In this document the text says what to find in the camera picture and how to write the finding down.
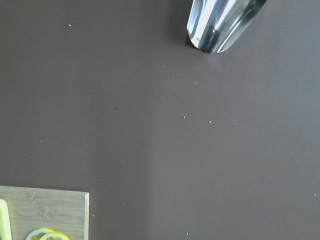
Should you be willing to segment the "yellow plastic knife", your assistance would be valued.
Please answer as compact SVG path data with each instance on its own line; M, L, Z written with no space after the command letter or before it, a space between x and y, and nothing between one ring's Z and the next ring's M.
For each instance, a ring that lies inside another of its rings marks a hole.
M3 199L0 200L0 239L12 240L8 205Z

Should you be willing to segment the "lemon slice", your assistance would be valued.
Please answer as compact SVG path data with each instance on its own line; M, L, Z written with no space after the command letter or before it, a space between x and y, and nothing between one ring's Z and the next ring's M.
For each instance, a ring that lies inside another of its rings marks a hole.
M47 228L47 227L40 227L37 228L33 231L31 231L27 237L26 240L39 240L43 235L48 234L48 233L53 233L54 230Z
M39 238L39 240L70 240L68 236L60 232L48 232Z

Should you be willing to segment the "wooden cutting board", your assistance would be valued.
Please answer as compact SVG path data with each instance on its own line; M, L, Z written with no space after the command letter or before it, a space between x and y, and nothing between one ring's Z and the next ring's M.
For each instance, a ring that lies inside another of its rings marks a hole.
M14 240L45 227L71 240L89 239L90 194L83 191L1 186Z

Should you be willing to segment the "shiny metal shaker cup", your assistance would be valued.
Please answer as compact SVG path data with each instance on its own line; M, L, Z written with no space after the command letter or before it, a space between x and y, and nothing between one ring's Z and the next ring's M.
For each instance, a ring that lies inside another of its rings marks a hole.
M265 0L194 0L186 26L190 42L207 54L229 50L265 3Z

